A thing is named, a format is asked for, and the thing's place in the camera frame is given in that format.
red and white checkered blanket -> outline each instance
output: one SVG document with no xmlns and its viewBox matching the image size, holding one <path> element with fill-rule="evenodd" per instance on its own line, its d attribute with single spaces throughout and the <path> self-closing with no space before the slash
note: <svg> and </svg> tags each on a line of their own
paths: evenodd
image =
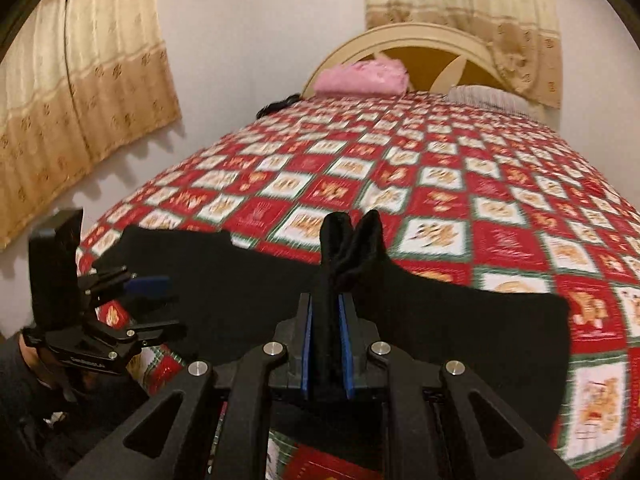
<svg viewBox="0 0 640 480">
<path fill-rule="evenodd" d="M 129 224 L 228 229 L 243 247 L 318 262 L 322 218 L 372 208 L 390 256 L 412 272 L 568 299 L 572 357 L 552 445 L 581 478 L 602 478 L 640 426 L 640 216 L 545 126 L 428 94 L 300 102 L 115 205 L 79 267 Z M 115 303 L 100 318 L 129 322 Z M 137 366 L 154 392 L 182 364 L 160 347 Z"/>
</svg>

white wall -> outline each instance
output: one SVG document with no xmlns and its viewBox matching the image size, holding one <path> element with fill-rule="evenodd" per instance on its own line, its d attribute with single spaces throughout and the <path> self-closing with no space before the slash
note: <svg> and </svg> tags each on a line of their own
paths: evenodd
<svg viewBox="0 0 640 480">
<path fill-rule="evenodd" d="M 167 166 L 301 91 L 333 48 L 364 30 L 364 0 L 158 0 L 183 120 L 120 150 L 56 202 L 85 228 Z M 636 206 L 640 52 L 605 0 L 558 0 L 561 133 Z M 0 254 L 0 330 L 30 320 L 26 236 Z"/>
</svg>

beige curtain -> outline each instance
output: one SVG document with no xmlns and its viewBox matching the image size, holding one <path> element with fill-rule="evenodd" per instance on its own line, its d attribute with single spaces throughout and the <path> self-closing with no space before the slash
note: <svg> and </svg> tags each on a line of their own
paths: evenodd
<svg viewBox="0 0 640 480">
<path fill-rule="evenodd" d="M 555 0 L 366 0 L 367 27 L 429 22 L 486 41 L 508 88 L 559 108 L 562 53 Z"/>
<path fill-rule="evenodd" d="M 118 147 L 178 118 L 156 0 L 42 0 L 0 63 L 0 249 Z"/>
</svg>

metal bolt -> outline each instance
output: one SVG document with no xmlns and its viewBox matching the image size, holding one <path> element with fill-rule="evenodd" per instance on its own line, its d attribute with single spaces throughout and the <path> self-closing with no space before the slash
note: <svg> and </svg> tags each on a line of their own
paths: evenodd
<svg viewBox="0 0 640 480">
<path fill-rule="evenodd" d="M 206 374 L 209 367 L 204 361 L 194 361 L 189 365 L 188 370 L 191 375 L 199 377 L 200 375 Z"/>
<path fill-rule="evenodd" d="M 371 351 L 377 355 L 387 355 L 391 352 L 391 345 L 384 341 L 376 341 L 371 345 Z"/>
<path fill-rule="evenodd" d="M 465 372 L 465 365 L 460 361 L 449 361 L 445 368 L 451 375 L 462 375 Z"/>
<path fill-rule="evenodd" d="M 277 341 L 271 341 L 262 347 L 262 350 L 267 355 L 278 355 L 283 349 L 284 347 Z"/>
</svg>

pillow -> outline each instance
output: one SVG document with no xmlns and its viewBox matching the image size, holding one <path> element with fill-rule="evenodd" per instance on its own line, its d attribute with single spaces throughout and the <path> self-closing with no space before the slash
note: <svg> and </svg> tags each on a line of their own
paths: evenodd
<svg viewBox="0 0 640 480">
<path fill-rule="evenodd" d="M 454 86 L 447 94 L 447 101 L 537 120 L 526 99 L 490 86 Z"/>
<path fill-rule="evenodd" d="M 406 94 L 408 85 L 402 61 L 383 57 L 322 70 L 314 91 L 322 97 L 396 96 Z"/>
</svg>

